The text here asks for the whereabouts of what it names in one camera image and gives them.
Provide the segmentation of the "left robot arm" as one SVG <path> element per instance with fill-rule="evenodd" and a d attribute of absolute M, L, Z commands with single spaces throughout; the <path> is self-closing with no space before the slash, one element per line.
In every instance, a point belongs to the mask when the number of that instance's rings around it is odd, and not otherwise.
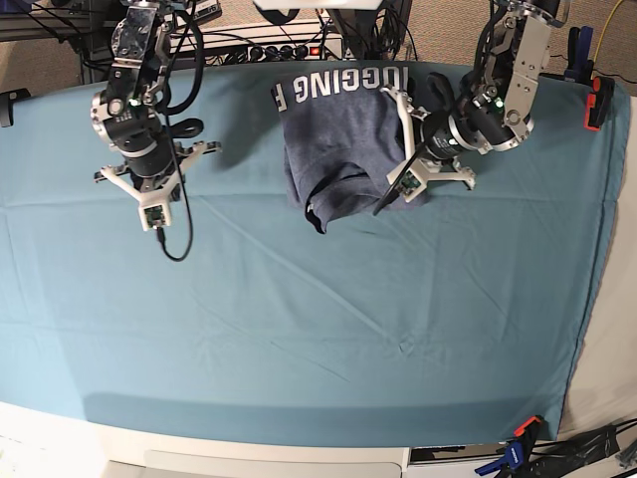
<path fill-rule="evenodd" d="M 404 160 L 387 175 L 387 195 L 412 201 L 433 181 L 458 181 L 473 189 L 476 174 L 461 154 L 507 151 L 531 134 L 531 107 L 549 61 L 553 30 L 568 19 L 567 1 L 501 1 L 485 25 L 472 70 L 459 89 L 446 76 L 426 83 L 438 110 L 415 108 L 409 94 L 385 85 L 401 121 Z"/>

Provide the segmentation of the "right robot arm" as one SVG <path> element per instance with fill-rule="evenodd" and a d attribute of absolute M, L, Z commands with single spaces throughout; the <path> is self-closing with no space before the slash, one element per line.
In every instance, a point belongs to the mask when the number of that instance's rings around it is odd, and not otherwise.
<path fill-rule="evenodd" d="M 203 80 L 203 35 L 195 20 L 193 1 L 130 1 L 111 36 L 114 58 L 106 87 L 94 95 L 90 108 L 93 128 L 108 148 L 123 158 L 94 175 L 130 197 L 142 213 L 164 212 L 181 197 L 185 171 L 203 154 L 220 150 L 217 141 L 195 141 L 203 130 L 200 119 L 165 126 L 161 119 L 185 112 L 198 96 Z M 195 39 L 195 77 L 191 92 L 171 104 L 168 81 L 177 49 L 187 36 Z"/>

